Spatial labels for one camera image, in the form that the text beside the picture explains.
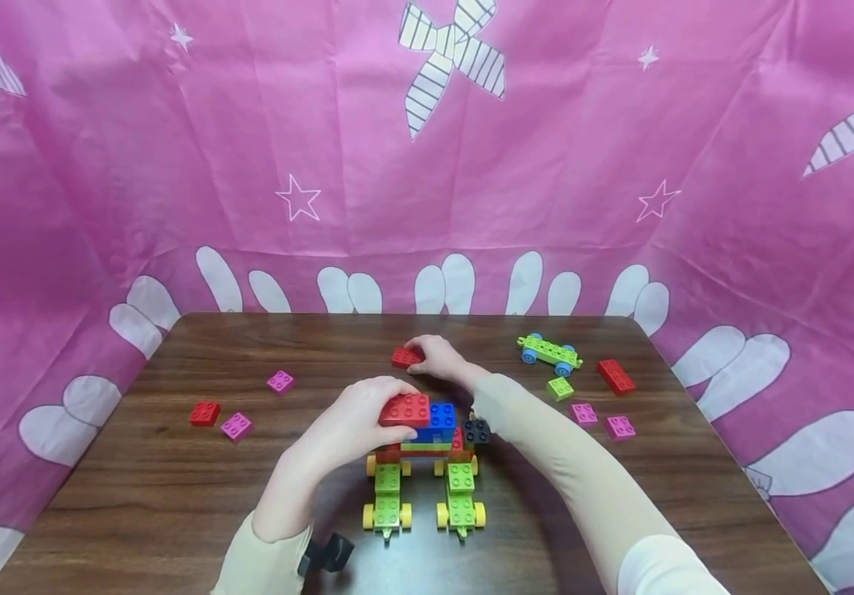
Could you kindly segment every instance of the beige sleeve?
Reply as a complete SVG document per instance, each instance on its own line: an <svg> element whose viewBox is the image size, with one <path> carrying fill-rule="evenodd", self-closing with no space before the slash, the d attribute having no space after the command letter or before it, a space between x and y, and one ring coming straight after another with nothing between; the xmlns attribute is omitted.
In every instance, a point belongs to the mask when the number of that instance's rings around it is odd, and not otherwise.
<svg viewBox="0 0 854 595"><path fill-rule="evenodd" d="M477 382L473 411L562 495L609 595L626 554L650 535L678 537L629 472L562 413L501 374Z"/></svg>
<svg viewBox="0 0 854 595"><path fill-rule="evenodd" d="M269 544L252 531L252 514L235 532L222 561L219 582L212 595L297 595L304 579L298 564L308 550L312 527Z"/></svg>

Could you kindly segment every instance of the white sleeve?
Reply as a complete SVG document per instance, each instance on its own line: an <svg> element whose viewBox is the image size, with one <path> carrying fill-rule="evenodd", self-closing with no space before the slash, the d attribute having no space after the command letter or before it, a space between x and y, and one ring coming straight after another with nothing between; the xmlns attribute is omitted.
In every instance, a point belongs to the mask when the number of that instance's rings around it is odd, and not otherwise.
<svg viewBox="0 0 854 595"><path fill-rule="evenodd" d="M683 540L641 539L619 569L619 595L729 595Z"/></svg>

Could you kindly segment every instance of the pink lego brick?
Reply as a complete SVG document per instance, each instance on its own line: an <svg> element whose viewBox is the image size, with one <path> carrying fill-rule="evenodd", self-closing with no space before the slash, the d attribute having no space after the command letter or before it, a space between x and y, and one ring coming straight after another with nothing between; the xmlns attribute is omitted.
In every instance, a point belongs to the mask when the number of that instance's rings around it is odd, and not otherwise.
<svg viewBox="0 0 854 595"><path fill-rule="evenodd" d="M624 415L616 415L607 417L605 421L606 431L609 432L609 438L619 442L619 440L627 440L635 435L635 428L632 427L629 419Z"/></svg>
<svg viewBox="0 0 854 595"><path fill-rule="evenodd" d="M275 372L275 376L268 379L266 384L268 384L269 388L276 391L276 393L285 394L294 382L295 379L289 376L287 371L279 369Z"/></svg>
<svg viewBox="0 0 854 595"><path fill-rule="evenodd" d="M229 437L229 440L239 444L241 439L252 430L252 422L241 413L234 414L225 424L222 424L222 433Z"/></svg>
<svg viewBox="0 0 854 595"><path fill-rule="evenodd" d="M586 427L595 424L600 418L595 417L592 406L588 402L574 402L572 404L572 417L576 418L579 426Z"/></svg>

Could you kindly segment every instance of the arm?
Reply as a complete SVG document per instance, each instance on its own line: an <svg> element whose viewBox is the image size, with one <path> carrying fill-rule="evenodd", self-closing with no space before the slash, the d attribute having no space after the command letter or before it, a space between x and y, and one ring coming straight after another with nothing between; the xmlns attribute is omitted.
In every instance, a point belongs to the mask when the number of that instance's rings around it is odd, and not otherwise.
<svg viewBox="0 0 854 595"><path fill-rule="evenodd" d="M411 374L432 374L469 390L478 417L487 421L492 432L515 446L556 487L582 533L607 593L669 593L660 587L674 583L673 570L684 569L685 564L694 568L696 577L704 570L713 583L710 590L694 593L726 593L694 552L679 541L675 528L629 472L588 432L519 383L467 363L445 339L417 337L408 345L420 346L427 358L423 364L410 367ZM666 539L645 541L653 536ZM636 549L640 541L643 545ZM650 564L660 562L660 552L682 547L685 558L690 554L690 561L680 559L678 565L671 564L664 571L661 565L650 568ZM635 556L641 559L636 562ZM697 584L684 574L679 579L684 588ZM692 593L682 591L682 584L678 588L677 593Z"/></svg>
<svg viewBox="0 0 854 595"><path fill-rule="evenodd" d="M229 545L212 595L301 593L297 568L311 539L316 488L342 464L416 436L406 426L377 424L385 403L402 393L416 389L386 376L352 384L278 458L258 506Z"/></svg>

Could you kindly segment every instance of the green lego brick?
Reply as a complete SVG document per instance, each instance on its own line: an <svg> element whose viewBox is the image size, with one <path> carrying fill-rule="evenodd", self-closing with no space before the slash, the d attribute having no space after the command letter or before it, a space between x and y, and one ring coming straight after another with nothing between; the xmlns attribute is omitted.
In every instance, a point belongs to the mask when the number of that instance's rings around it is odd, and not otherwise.
<svg viewBox="0 0 854 595"><path fill-rule="evenodd" d="M401 493L401 465L397 463L379 464L373 470L373 493Z"/></svg>
<svg viewBox="0 0 854 595"><path fill-rule="evenodd" d="M401 495L378 494L373 497L373 528L386 530L398 526L401 526Z"/></svg>
<svg viewBox="0 0 854 595"><path fill-rule="evenodd" d="M450 515L448 524L453 528L473 526L477 522L473 518L473 499L469 493L447 494L447 513Z"/></svg>
<svg viewBox="0 0 854 595"><path fill-rule="evenodd" d="M572 395L572 385L564 377L553 378L548 381L547 388L556 397L557 401L568 399Z"/></svg>
<svg viewBox="0 0 854 595"><path fill-rule="evenodd" d="M550 343L548 340L536 339L531 336L523 337L521 340L521 346L533 350L536 357L539 357L547 364L565 362L570 364L574 369L578 369L582 365L582 362L579 360L579 354L576 351L564 350L561 346Z"/></svg>
<svg viewBox="0 0 854 595"><path fill-rule="evenodd" d="M441 443L428 443L428 442L422 442L422 443L409 443L409 442L402 442L402 443L401 443L401 451L404 451L404 450L419 450L419 451L431 450L431 451L437 451L437 452L446 452L447 450L450 450L450 449L451 449L451 446L452 446L452 445L451 445L450 443L448 443L448 442L447 442L447 443L443 443L443 442L441 442Z"/></svg>
<svg viewBox="0 0 854 595"><path fill-rule="evenodd" d="M449 493L473 491L473 471L469 463L447 463L447 490Z"/></svg>

